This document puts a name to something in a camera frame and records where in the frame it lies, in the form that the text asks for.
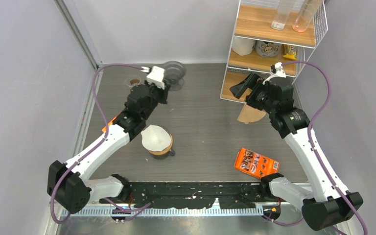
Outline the brown paper coffee filter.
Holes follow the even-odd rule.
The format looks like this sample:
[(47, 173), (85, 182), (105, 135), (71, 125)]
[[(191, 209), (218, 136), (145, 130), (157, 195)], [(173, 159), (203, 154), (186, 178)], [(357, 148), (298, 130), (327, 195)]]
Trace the brown paper coffee filter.
[(242, 122), (244, 124), (253, 123), (260, 121), (265, 117), (265, 115), (265, 111), (255, 109), (247, 104), (244, 104), (242, 110), (239, 113), (237, 121)]

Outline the dark glass dripper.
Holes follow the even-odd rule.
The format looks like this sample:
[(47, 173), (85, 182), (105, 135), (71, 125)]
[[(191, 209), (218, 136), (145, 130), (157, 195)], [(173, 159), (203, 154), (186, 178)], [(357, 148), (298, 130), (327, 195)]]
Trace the dark glass dripper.
[(170, 136), (170, 138), (172, 138), (172, 135), (170, 134), (170, 132), (165, 127), (162, 127), (162, 126), (160, 126), (160, 127)]
[(168, 61), (162, 64), (165, 83), (170, 86), (170, 91), (179, 91), (185, 84), (186, 68), (178, 61)]

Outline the white paper coffee filter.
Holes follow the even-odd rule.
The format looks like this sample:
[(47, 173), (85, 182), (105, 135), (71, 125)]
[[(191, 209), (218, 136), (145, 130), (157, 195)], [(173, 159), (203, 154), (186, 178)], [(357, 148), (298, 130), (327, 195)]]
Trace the white paper coffee filter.
[(171, 145), (171, 135), (162, 127), (149, 125), (141, 132), (142, 145), (145, 149), (160, 152)]

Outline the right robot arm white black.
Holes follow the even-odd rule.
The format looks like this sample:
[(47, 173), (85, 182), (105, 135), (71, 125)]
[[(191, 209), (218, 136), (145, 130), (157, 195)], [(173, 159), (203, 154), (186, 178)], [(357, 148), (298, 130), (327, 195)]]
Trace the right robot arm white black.
[(269, 173), (261, 165), (249, 167), (261, 180), (260, 195), (266, 201), (280, 198), (299, 209), (307, 225), (319, 231), (359, 216), (363, 198), (339, 179), (321, 150), (313, 120), (294, 105), (294, 87), (287, 78), (264, 79), (255, 73), (230, 87), (235, 98), (245, 92), (248, 107), (268, 114), (272, 127), (296, 155), (310, 184), (304, 189), (280, 173)]

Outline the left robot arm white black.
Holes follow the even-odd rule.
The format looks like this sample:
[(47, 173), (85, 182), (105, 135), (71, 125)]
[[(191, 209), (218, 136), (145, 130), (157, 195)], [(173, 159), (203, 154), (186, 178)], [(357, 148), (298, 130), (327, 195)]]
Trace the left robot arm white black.
[(105, 132), (81, 153), (65, 163), (54, 161), (48, 170), (47, 193), (50, 204), (59, 203), (69, 213), (82, 210), (88, 203), (104, 198), (126, 202), (131, 195), (125, 179), (112, 175), (92, 180), (93, 173), (120, 148), (130, 143), (145, 127), (158, 104), (166, 104), (171, 85), (145, 81), (134, 86), (124, 109)]

